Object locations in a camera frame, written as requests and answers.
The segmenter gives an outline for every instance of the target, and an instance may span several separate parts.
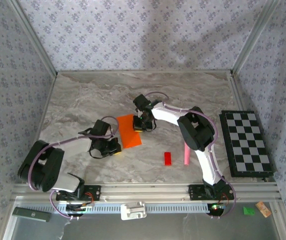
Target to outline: cable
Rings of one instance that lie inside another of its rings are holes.
[[[166,97],[166,100],[170,100],[169,96],[167,94],[165,94],[164,92],[161,92],[161,91],[151,91],[151,92],[145,94],[144,96],[147,97],[148,95],[151,95],[151,94],[161,94],[161,95],[164,95]]]
[[[51,203],[52,207],[57,211],[58,214],[60,214],[62,217],[67,218],[67,219],[72,219],[70,216],[65,215],[63,212],[61,212],[53,203],[52,201],[52,195],[55,193],[55,190],[53,190],[51,192],[51,194],[49,195],[49,202]]]
[[[219,131],[218,131],[217,126],[215,125],[214,121],[213,121],[211,118],[209,118],[208,116],[206,116],[205,114],[203,114],[203,113],[201,113],[201,112],[194,111],[194,110],[189,110],[189,109],[176,109],[176,108],[172,108],[172,107],[167,106],[164,102],[162,102],[162,103],[163,103],[163,106],[164,106],[165,109],[168,109],[168,110],[171,110],[171,111],[174,111],[174,112],[177,112],[177,113],[193,113],[193,114],[199,115],[199,116],[205,118],[206,120],[208,120],[209,123],[212,125],[212,127],[213,127],[213,129],[214,129],[214,138],[213,138],[213,141],[208,145],[209,158],[210,158],[211,164],[212,164],[212,166],[213,166],[213,168],[214,168],[215,174],[217,174],[217,175],[221,178],[222,181],[224,181],[226,184],[228,184],[228,185],[230,186],[230,188],[232,189],[232,191],[233,191],[233,196],[234,196],[233,205],[232,205],[232,207],[228,210],[228,212],[225,213],[223,216],[229,215],[229,214],[233,211],[233,209],[235,208],[235,205],[236,205],[236,203],[237,203],[237,195],[236,195],[235,189],[234,189],[234,187],[232,186],[232,184],[231,184],[229,181],[227,181],[227,180],[219,173],[219,170],[218,170],[218,168],[217,168],[217,166],[216,166],[216,164],[215,164],[215,162],[214,162],[214,158],[213,158],[213,154],[212,154],[212,152],[213,152],[213,149],[212,149],[212,148],[213,148],[213,146],[214,146],[214,143],[215,143],[216,140],[218,139],[218,135],[219,135]]]
[[[78,139],[88,139],[88,138],[94,138],[94,139],[109,139],[111,137],[113,137],[116,132],[119,130],[119,121],[113,117],[113,116],[105,116],[103,117],[101,120],[103,119],[106,119],[106,118],[112,118],[116,121],[116,128],[115,128],[115,131],[113,131],[111,134],[108,134],[108,135],[104,135],[104,136],[96,136],[96,135],[82,135],[82,136],[76,136],[76,137],[72,137],[70,139],[67,139],[67,140],[63,140],[63,141],[60,141],[60,142],[55,142],[55,143],[52,143],[52,144],[49,144],[47,145],[46,147],[44,147],[41,151],[39,151],[39,153],[35,156],[35,158],[33,159],[30,167],[29,167],[29,170],[28,170],[28,174],[27,174],[27,182],[28,182],[28,185],[29,187],[34,190],[34,191],[37,191],[38,189],[36,187],[33,186],[32,184],[32,171],[33,171],[33,168],[36,164],[36,162],[38,161],[38,159],[40,158],[40,156],[42,155],[42,153],[44,153],[47,149],[51,148],[51,147],[55,147],[55,146],[58,146],[58,145],[63,145],[63,144],[67,144],[67,143],[70,143],[70,142],[73,142],[75,140],[78,140]]]
[[[146,132],[150,133],[150,132],[152,132],[153,130],[155,130],[155,129],[157,128],[157,123],[156,123],[155,119],[154,119],[153,122],[154,122],[154,127],[153,127],[153,129],[152,129],[151,131],[148,131],[148,130],[145,128],[145,131],[146,131]]]
[[[103,157],[98,157],[98,156],[92,156],[92,153],[91,153],[91,150],[89,151],[89,155],[91,156],[91,158],[94,158],[94,159],[102,159]]]
[[[223,196],[225,196],[225,198],[226,198],[226,200],[227,200],[227,204],[226,204],[225,206],[229,205],[229,201],[230,201],[230,200],[229,200],[228,196],[227,196],[224,192],[222,192],[221,198],[220,198],[220,200],[217,202],[217,205],[220,204],[220,202],[222,201]]]
[[[89,196],[89,197],[91,198],[91,202],[90,202],[90,203],[86,203],[85,206],[87,206],[88,204],[92,204],[92,203],[93,203],[93,206],[94,206],[94,198],[93,198],[92,193],[90,193],[90,192],[87,191],[87,192],[85,193],[85,195],[87,195],[87,196]]]

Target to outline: patterned wallpaper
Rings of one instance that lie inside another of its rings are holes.
[[[286,1],[277,7],[239,79],[246,107],[260,117],[286,207]]]
[[[33,143],[51,82],[6,0],[0,0],[0,220]]]
[[[231,69],[266,0],[19,0],[57,71]]]

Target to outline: black and white checkered board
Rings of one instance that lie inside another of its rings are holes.
[[[232,177],[273,175],[253,111],[222,111],[219,115]]]

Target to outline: metal rail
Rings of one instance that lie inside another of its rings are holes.
[[[100,203],[215,203],[215,200],[190,201],[188,186],[195,183],[102,183]],[[281,202],[275,182],[234,182],[237,202]],[[43,204],[49,202],[49,193],[32,191],[26,184],[14,186],[11,201]]]

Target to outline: cardboard piece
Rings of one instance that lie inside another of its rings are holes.
[[[259,201],[255,206],[258,208],[258,210],[263,214],[265,218],[270,216],[272,212],[265,206],[265,204],[262,201]]]
[[[133,130],[133,114],[118,116],[117,120],[123,148],[128,149],[141,145],[140,134]]]

